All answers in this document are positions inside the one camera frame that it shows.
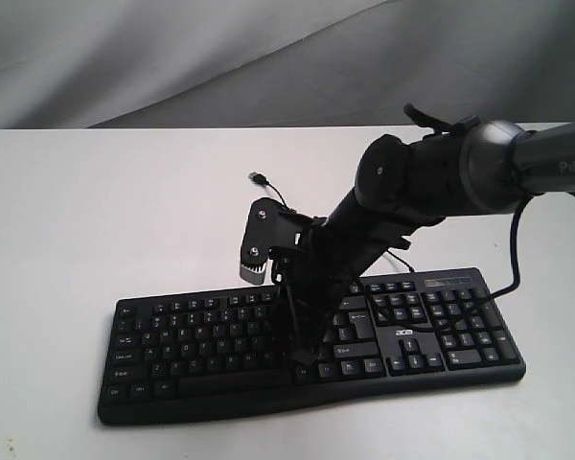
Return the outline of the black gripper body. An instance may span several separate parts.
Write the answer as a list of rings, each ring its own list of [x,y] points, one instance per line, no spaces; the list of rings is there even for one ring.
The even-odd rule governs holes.
[[[305,240],[305,253],[272,261],[272,279],[289,284],[299,323],[299,307],[331,309],[364,271],[364,226],[320,224]]]

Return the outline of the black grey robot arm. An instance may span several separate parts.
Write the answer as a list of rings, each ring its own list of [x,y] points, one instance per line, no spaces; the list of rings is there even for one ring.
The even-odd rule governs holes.
[[[415,231],[454,217],[514,215],[546,193],[575,195],[575,123],[526,130],[473,116],[448,124],[412,105],[404,111],[427,136],[374,141],[327,218],[281,214],[296,229],[289,246],[274,246],[273,270],[287,285],[283,338],[297,363],[317,360],[349,286],[386,250],[407,247]]]

